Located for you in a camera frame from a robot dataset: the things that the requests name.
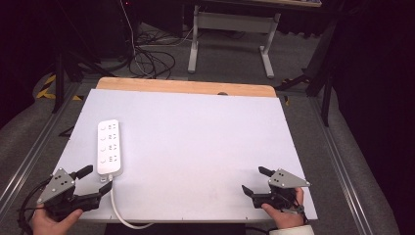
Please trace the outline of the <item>white table mat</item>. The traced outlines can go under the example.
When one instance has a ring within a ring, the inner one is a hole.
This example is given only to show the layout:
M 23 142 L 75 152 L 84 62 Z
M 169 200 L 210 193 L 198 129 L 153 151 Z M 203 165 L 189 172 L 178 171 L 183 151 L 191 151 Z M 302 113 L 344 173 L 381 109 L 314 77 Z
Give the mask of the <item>white table mat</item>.
M 58 165 L 95 165 L 108 119 L 119 122 L 122 173 L 86 220 L 265 221 L 242 186 L 268 192 L 260 166 L 304 176 L 278 98 L 104 89 L 90 91 Z

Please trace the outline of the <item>wooden desk top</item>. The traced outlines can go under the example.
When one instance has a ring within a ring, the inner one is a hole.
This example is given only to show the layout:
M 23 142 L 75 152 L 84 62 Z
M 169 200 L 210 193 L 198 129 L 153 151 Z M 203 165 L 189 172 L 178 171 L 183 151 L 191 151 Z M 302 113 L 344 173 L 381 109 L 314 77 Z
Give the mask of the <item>wooden desk top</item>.
M 321 0 L 217 0 L 230 3 L 280 4 L 285 6 L 321 7 Z

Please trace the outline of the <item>white power strip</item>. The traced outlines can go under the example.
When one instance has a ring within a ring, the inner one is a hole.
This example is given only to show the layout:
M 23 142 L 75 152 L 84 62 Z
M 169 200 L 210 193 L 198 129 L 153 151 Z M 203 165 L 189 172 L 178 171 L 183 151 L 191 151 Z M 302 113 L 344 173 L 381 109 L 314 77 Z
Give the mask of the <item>white power strip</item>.
M 103 120 L 97 132 L 97 172 L 102 181 L 107 181 L 110 175 L 122 173 L 119 122 Z

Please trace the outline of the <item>aluminium floor rail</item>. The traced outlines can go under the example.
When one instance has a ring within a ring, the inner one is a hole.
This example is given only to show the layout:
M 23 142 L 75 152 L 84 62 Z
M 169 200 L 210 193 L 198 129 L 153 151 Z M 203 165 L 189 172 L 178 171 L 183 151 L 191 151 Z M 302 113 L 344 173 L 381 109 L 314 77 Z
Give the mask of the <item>aluminium floor rail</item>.
M 334 136 L 330 128 L 324 124 L 323 119 L 320 116 L 321 109 L 319 107 L 318 100 L 316 98 L 310 98 L 309 103 L 310 103 L 310 106 L 312 107 L 314 114 L 316 115 L 318 124 L 320 128 L 322 129 L 325 142 L 327 143 L 328 148 L 329 148 L 329 154 L 330 154 L 332 166 L 336 172 L 336 175 L 342 187 L 347 205 L 349 207 L 353 220 L 356 224 L 359 235 L 374 235 L 372 227 L 369 224 L 369 221 L 365 214 L 365 211 L 363 207 L 361 206 L 356 190 L 350 180 L 350 177 L 346 170 L 342 156 L 335 143 Z
M 55 113 L 54 100 L 37 100 L 0 130 L 0 220 L 19 195 L 79 86 L 68 85 L 64 102 Z

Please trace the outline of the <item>white metal desk frame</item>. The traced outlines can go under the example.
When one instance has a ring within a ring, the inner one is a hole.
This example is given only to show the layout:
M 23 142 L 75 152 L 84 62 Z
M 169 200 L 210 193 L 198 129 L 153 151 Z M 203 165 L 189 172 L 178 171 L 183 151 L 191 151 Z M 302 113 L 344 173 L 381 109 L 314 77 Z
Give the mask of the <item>white metal desk frame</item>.
M 272 79 L 275 74 L 272 68 L 269 50 L 272 45 L 281 15 L 276 13 L 272 18 L 206 13 L 196 5 L 193 11 L 193 38 L 190 49 L 188 73 L 195 73 L 198 60 L 198 32 L 199 29 L 234 30 L 253 33 L 266 33 L 267 40 L 258 47 L 266 76 Z

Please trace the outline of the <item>person's left hand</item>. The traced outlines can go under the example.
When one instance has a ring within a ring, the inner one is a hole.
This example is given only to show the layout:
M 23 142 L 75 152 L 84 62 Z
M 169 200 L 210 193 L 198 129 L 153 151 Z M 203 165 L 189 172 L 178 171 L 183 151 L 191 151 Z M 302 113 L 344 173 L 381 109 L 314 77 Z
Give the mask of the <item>person's left hand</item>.
M 83 210 L 75 210 L 62 221 L 55 221 L 43 205 L 38 205 L 31 220 L 33 235 L 67 235 L 82 214 Z

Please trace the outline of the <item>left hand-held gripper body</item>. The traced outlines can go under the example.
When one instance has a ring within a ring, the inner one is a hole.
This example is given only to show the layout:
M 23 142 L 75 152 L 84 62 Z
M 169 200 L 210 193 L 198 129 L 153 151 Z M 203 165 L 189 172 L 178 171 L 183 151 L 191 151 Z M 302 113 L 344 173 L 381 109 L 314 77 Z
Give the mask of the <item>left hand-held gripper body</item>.
M 99 193 L 78 196 L 74 194 L 74 174 L 67 173 L 59 168 L 49 179 L 43 192 L 37 200 L 38 205 L 44 209 L 53 219 L 64 219 L 75 210 L 89 212 L 99 207 L 101 197 Z

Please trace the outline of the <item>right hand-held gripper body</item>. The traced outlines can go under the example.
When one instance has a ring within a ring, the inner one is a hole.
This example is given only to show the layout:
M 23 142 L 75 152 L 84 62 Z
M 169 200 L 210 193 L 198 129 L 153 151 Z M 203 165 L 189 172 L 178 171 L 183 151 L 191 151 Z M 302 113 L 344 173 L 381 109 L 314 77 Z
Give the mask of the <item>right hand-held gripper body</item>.
M 268 179 L 270 191 L 266 194 L 253 194 L 254 207 L 260 209 L 262 204 L 268 204 L 280 212 L 304 213 L 304 207 L 297 199 L 296 189 L 309 187 L 310 183 L 282 168 L 274 171 Z

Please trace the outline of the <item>black tripod stand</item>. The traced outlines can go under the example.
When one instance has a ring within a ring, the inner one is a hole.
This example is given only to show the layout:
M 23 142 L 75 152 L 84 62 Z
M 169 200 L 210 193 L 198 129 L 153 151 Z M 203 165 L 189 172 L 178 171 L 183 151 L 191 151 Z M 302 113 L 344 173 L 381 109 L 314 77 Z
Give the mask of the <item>black tripod stand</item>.
M 292 80 L 286 79 L 281 85 L 276 87 L 277 91 L 285 91 L 308 80 L 309 84 L 305 89 L 305 94 L 308 97 L 316 97 L 320 90 L 324 89 L 320 116 L 325 126 L 329 125 L 328 114 L 332 90 L 328 52 L 337 23 L 337 20 L 330 21 L 303 74 Z
M 47 22 L 53 36 L 55 51 L 56 100 L 53 113 L 57 113 L 65 101 L 65 74 L 70 82 L 80 82 L 83 79 L 80 64 L 85 65 L 101 76 L 113 76 L 108 70 L 98 66 L 93 61 L 93 55 L 80 33 L 70 20 L 60 0 L 45 0 Z

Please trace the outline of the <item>person's right hand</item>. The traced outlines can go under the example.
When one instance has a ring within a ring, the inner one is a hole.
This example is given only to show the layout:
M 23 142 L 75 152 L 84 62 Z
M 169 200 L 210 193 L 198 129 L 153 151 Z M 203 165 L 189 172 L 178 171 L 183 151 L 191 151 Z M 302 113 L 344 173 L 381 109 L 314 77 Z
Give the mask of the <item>person's right hand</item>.
M 281 212 L 268 204 L 261 208 L 273 219 L 278 229 L 289 229 L 304 225 L 304 218 L 300 213 Z

